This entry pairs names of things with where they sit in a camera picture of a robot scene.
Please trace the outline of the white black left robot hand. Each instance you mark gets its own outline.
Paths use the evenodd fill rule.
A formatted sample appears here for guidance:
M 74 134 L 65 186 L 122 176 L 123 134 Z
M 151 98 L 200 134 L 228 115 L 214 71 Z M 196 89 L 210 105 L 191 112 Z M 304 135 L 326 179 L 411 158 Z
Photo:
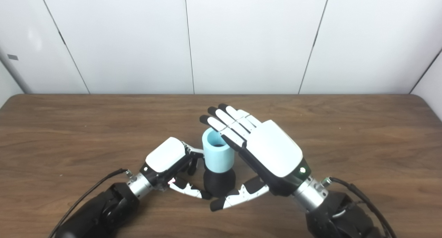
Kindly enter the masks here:
M 200 158 L 204 158 L 202 149 L 170 137 L 146 156 L 136 180 L 128 185 L 139 199 L 153 190 L 173 189 L 191 197 L 210 200 L 210 193 L 178 176 L 180 172 L 194 175 Z

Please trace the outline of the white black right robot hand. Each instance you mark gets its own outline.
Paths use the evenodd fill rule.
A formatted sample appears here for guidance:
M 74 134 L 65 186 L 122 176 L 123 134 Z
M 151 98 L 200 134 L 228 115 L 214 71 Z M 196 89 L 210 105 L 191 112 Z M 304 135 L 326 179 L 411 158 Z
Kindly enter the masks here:
M 244 110 L 227 104 L 209 107 L 200 122 L 213 128 L 257 176 L 214 200 L 211 211 L 231 208 L 267 192 L 289 197 L 311 175 L 297 143 L 274 121 L 261 122 Z

